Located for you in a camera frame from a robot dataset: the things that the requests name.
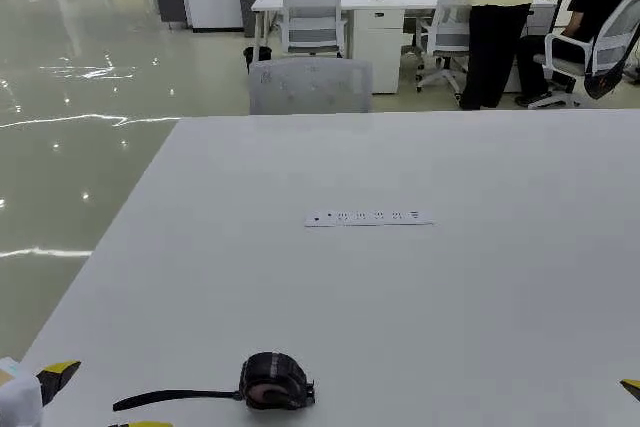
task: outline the trash bin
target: trash bin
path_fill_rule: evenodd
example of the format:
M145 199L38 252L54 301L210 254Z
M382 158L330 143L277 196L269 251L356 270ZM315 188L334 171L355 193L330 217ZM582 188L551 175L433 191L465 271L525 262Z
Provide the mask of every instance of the trash bin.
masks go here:
M249 66L253 62L253 47L247 47L244 49L244 58L247 61L247 72L249 72ZM258 61L271 60L271 49L269 47L260 47L260 53L258 54Z

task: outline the man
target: man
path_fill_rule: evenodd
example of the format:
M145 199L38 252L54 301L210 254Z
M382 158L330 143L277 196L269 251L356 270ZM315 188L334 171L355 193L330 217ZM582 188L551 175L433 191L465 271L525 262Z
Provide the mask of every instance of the man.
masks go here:
M568 10L573 11L573 15L562 35L582 42L591 42L620 2L622 0L572 0ZM545 53L544 39L543 35L531 35L520 39L517 57L523 95L516 97L516 103L521 107L527 107L551 95L542 65L533 61L535 55ZM582 48L558 40L553 43L553 56L581 63L585 58ZM554 75L554 80L560 83L570 81L567 76L557 74Z

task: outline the white cabinet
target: white cabinet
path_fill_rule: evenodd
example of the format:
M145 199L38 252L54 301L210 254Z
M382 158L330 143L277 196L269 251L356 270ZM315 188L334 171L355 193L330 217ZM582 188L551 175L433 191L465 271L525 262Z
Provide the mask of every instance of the white cabinet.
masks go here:
M375 94L398 91L403 21L404 10L367 9L353 13L349 56L371 62Z

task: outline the white office chair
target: white office chair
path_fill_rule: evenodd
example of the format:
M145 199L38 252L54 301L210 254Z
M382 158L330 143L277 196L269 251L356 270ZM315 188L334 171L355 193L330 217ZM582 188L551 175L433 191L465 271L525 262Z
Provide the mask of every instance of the white office chair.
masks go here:
M373 69L369 62L327 57L256 62L249 92L251 115L370 112Z
M337 52L344 56L340 0L283 0L280 31L286 53Z
M426 62L429 57L436 57L438 69L425 75L424 71L418 68L418 92L421 92L425 85L445 79L453 87L456 99L460 99L462 90L456 79L464 77L465 73L453 70L451 63L456 57L469 55L470 13L471 0L438 0L433 22L431 25L422 24L422 28L427 32L426 40L424 36L421 38L422 60Z
M568 75L574 80L585 76L587 69L594 75L611 70L622 60L633 34L640 25L640 0L623 0L600 30L595 42L580 42L569 37L549 34L545 41L545 54L536 55L534 61L547 69ZM553 57L555 42L567 42L584 50L584 62L569 62ZM565 92L534 102L529 109L538 109L564 102L567 107L593 107L594 102L585 96L574 94L573 85Z
M402 53L413 52L415 55L420 55L422 47L419 39L422 36L422 24L430 24L433 15L429 15L429 11L426 10L407 10L405 11L405 23L404 33L415 34L415 45L404 46Z

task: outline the power strip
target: power strip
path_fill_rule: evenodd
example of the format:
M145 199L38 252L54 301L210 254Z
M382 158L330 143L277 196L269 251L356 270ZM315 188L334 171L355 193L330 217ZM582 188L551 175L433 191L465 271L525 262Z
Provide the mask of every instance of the power strip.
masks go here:
M425 212L376 210L374 212L346 212L343 210L325 210L316 212L304 223L305 227L343 227L343 226L376 226L376 225L431 225Z

